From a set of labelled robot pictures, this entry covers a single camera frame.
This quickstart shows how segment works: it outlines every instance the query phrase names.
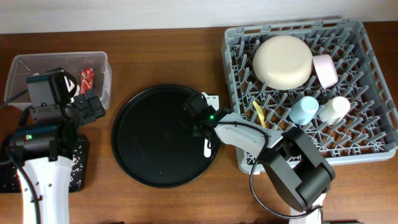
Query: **clear plastic bin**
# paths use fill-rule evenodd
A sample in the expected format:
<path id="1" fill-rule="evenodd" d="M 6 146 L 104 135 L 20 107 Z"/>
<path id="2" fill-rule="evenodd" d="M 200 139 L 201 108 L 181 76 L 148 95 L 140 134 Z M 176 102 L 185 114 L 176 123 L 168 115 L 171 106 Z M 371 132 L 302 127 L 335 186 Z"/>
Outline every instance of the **clear plastic bin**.
<path id="1" fill-rule="evenodd" d="M 111 102 L 112 70 L 105 52 L 69 52 L 55 54 L 18 55 L 11 64 L 8 74 L 4 101 L 26 90 L 26 79 L 35 73 L 62 67 L 65 71 L 80 80 L 80 71 L 93 68 L 94 89 L 97 91 L 104 109 L 108 109 Z M 9 103 L 20 110 L 31 105 L 29 94 L 22 95 Z"/>

